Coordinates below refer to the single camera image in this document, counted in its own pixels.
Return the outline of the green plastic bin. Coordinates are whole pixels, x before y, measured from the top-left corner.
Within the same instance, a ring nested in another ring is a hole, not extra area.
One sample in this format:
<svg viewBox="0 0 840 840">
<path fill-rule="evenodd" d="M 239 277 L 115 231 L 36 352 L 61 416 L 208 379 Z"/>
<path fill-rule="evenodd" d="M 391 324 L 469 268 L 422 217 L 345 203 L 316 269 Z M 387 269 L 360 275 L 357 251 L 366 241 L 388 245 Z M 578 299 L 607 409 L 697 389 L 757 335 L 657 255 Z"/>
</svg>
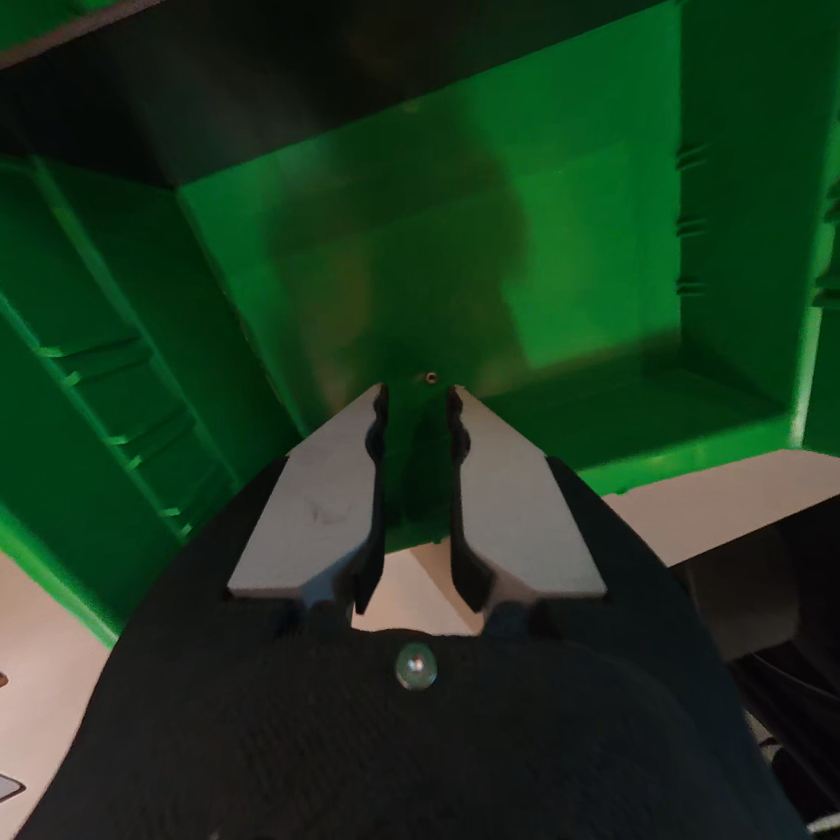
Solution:
<svg viewBox="0 0 840 840">
<path fill-rule="evenodd" d="M 391 551 L 452 385 L 603 495 L 838 454 L 838 2 L 2 2 L 1 86 L 2 551 L 106 643 L 377 384 Z"/>
</svg>

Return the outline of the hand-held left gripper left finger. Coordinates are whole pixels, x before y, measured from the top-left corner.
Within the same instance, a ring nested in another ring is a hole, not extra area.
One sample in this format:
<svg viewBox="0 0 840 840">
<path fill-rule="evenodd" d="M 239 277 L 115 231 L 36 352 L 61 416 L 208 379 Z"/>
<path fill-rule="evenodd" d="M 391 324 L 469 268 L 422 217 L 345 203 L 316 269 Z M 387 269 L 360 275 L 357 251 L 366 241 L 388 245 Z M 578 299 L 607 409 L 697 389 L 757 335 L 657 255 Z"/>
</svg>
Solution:
<svg viewBox="0 0 840 840">
<path fill-rule="evenodd" d="M 374 385 L 289 452 L 228 580 L 232 596 L 365 612 L 384 569 L 388 394 Z"/>
</svg>

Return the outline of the grey desk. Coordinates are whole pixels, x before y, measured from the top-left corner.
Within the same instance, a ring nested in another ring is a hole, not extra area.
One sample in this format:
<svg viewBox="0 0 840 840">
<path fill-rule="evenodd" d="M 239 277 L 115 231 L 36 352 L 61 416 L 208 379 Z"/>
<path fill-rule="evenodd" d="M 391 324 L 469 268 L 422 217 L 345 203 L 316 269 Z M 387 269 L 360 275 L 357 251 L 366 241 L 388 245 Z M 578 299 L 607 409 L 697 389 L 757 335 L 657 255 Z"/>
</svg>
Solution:
<svg viewBox="0 0 840 840">
<path fill-rule="evenodd" d="M 778 450 L 606 496 L 673 566 L 838 494 L 838 457 Z M 475 634 L 477 616 L 445 583 L 448 544 L 390 554 L 373 603 L 353 626 Z M 79 729 L 110 650 L 5 553 L 1 559 L 1 771 L 24 790 L 1 805 L 14 838 Z"/>
</svg>

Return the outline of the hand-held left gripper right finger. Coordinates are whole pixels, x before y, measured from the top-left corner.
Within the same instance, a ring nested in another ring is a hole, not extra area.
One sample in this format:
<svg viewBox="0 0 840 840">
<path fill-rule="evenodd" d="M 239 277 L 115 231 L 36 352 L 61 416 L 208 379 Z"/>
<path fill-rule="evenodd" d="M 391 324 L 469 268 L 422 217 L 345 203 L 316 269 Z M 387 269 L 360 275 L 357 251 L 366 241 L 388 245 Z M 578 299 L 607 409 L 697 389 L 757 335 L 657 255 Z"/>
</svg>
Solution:
<svg viewBox="0 0 840 840">
<path fill-rule="evenodd" d="M 464 386 L 449 387 L 446 414 L 450 568 L 469 609 L 602 599 L 606 583 L 546 454 Z"/>
</svg>

